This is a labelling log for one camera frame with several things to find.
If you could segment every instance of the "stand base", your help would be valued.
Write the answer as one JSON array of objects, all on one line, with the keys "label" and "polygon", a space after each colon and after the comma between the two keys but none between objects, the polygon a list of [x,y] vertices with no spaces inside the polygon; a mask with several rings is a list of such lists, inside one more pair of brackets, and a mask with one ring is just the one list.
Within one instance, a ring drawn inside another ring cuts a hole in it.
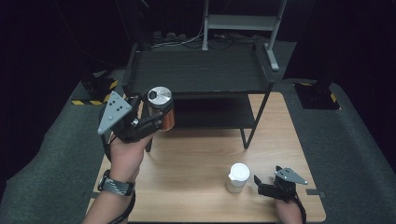
[{"label": "stand base", "polygon": [[314,85],[301,83],[294,84],[294,89],[304,109],[340,109],[334,94],[329,89],[318,91]]},{"label": "stand base", "polygon": [[102,78],[99,88],[95,92],[88,92],[84,85],[79,82],[72,93],[73,105],[102,105],[109,99],[110,93],[116,88],[118,81],[113,78]]}]

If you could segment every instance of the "shelf top surface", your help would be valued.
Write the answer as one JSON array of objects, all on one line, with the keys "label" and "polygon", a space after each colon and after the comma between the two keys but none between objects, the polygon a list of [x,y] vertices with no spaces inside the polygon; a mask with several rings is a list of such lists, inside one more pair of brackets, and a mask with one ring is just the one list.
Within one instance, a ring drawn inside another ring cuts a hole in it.
[{"label": "shelf top surface", "polygon": [[262,93],[268,81],[254,50],[137,52],[129,92],[156,86],[173,94]]}]

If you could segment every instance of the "person's right hand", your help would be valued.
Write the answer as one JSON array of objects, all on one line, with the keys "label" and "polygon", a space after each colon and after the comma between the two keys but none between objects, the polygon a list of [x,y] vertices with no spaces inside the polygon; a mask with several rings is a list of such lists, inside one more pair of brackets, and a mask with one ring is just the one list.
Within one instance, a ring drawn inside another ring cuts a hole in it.
[{"label": "person's right hand", "polygon": [[277,216],[284,224],[303,224],[300,208],[294,201],[285,203],[283,200],[275,199],[275,208]]}]

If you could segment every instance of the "forearm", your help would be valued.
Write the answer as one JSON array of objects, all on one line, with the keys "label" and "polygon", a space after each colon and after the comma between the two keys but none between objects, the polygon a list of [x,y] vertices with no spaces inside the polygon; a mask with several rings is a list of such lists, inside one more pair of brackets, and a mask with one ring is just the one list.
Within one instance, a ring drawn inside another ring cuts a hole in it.
[{"label": "forearm", "polygon": [[121,215],[132,200],[131,196],[123,196],[107,191],[102,191],[93,202],[85,216],[83,224],[109,223]]}]

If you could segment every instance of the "hand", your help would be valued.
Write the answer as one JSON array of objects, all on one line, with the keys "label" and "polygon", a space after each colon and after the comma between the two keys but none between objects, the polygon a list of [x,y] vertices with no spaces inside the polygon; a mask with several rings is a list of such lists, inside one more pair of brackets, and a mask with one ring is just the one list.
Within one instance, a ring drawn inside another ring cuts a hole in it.
[{"label": "hand", "polygon": [[123,143],[119,138],[110,144],[111,170],[110,178],[120,182],[134,183],[143,161],[145,147],[154,133],[134,143]]},{"label": "hand", "polygon": [[284,224],[302,224],[303,218],[297,203],[275,199],[276,214]]}]

